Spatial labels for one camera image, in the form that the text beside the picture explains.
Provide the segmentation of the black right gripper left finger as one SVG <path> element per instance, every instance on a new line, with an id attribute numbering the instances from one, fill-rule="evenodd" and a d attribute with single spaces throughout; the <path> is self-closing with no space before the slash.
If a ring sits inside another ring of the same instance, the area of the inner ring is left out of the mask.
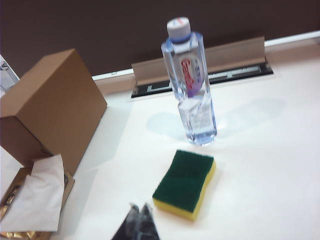
<path id="1" fill-rule="evenodd" d="M 142 214 L 140 213 L 140 209 L 136 204 L 131 203 L 129 212 L 112 237 L 112 240 L 141 240 L 143 238 L 141 223 Z"/>

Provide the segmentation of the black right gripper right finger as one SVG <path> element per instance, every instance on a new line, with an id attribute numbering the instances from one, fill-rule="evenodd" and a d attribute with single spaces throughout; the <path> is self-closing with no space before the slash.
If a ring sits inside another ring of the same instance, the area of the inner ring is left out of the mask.
<path id="1" fill-rule="evenodd" d="M 140 211 L 139 223 L 139 239 L 140 240 L 159 240 L 159 234 L 152 215 L 152 208 L 145 203 Z"/>

